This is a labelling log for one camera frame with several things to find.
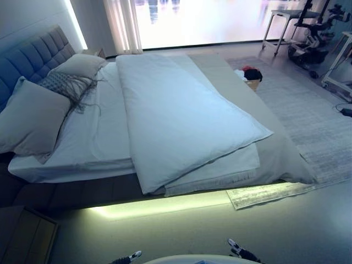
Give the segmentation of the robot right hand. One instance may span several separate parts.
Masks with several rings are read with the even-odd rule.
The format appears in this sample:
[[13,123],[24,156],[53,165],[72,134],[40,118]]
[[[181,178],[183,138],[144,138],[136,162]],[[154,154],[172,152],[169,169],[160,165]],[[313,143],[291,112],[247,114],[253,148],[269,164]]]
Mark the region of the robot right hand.
[[230,250],[231,250],[232,253],[240,256],[242,259],[246,259],[246,260],[250,260],[250,261],[261,263],[261,260],[257,256],[255,256],[253,253],[251,253],[247,249],[241,247],[233,239],[229,238],[227,240],[227,242],[228,242],[228,244],[230,246]]

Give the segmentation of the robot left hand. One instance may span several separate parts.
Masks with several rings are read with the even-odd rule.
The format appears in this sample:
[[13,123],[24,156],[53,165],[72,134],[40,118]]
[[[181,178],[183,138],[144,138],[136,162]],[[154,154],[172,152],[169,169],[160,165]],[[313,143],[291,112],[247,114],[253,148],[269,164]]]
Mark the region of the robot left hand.
[[141,257],[142,255],[142,251],[136,251],[133,254],[126,256],[126,257],[122,257],[117,259],[117,263],[119,264],[130,264],[133,261],[137,260],[139,257]]

